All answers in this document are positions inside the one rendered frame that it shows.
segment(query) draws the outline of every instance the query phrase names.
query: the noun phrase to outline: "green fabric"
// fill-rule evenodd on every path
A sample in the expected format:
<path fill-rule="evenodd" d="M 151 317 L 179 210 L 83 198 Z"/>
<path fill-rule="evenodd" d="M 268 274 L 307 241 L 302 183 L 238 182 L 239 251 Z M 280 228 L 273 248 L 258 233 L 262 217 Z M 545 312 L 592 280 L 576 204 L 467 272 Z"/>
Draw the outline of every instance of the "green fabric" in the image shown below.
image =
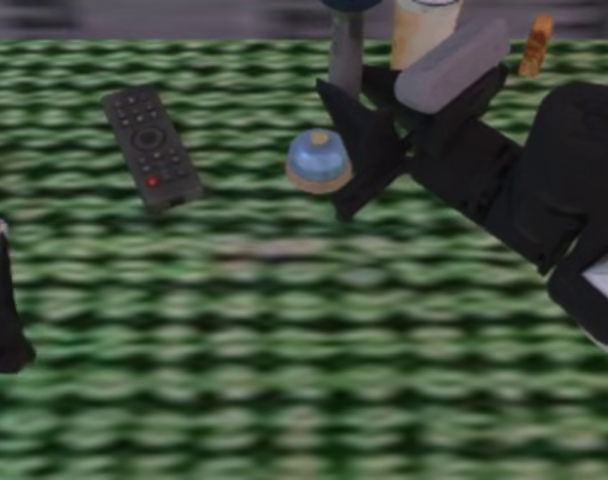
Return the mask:
<path fill-rule="evenodd" d="M 608 480 L 608 356 L 533 268 L 409 179 L 344 226 L 285 178 L 329 126 L 327 49 L 0 42 L 0 216 L 39 350 L 0 377 L 0 480 Z M 487 119 L 523 141 L 579 79 L 608 84 L 608 43 L 556 44 Z M 160 217 L 98 103 L 145 82 L 210 187 Z"/>

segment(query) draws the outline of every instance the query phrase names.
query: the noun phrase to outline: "orange object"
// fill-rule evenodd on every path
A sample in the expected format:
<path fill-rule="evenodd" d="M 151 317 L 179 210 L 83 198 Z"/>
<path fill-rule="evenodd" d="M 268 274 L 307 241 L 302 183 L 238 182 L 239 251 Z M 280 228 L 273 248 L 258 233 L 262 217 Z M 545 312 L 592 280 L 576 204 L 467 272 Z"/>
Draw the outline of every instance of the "orange object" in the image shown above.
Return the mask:
<path fill-rule="evenodd" d="M 540 73 L 552 36 L 553 17 L 550 15 L 538 15 L 535 17 L 524 53 L 522 54 L 522 62 L 520 63 L 518 72 L 520 76 L 534 77 Z"/>

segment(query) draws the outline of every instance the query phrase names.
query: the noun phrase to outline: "red object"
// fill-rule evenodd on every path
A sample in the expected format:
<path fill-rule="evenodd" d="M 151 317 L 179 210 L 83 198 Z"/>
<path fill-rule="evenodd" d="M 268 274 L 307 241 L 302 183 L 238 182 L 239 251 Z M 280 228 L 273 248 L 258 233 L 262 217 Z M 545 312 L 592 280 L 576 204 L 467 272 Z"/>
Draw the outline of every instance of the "red object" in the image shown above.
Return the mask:
<path fill-rule="evenodd" d="M 157 187 L 159 185 L 159 183 L 160 183 L 160 181 L 155 175 L 150 175 L 150 176 L 146 177 L 146 185 L 148 185 L 151 188 Z"/>

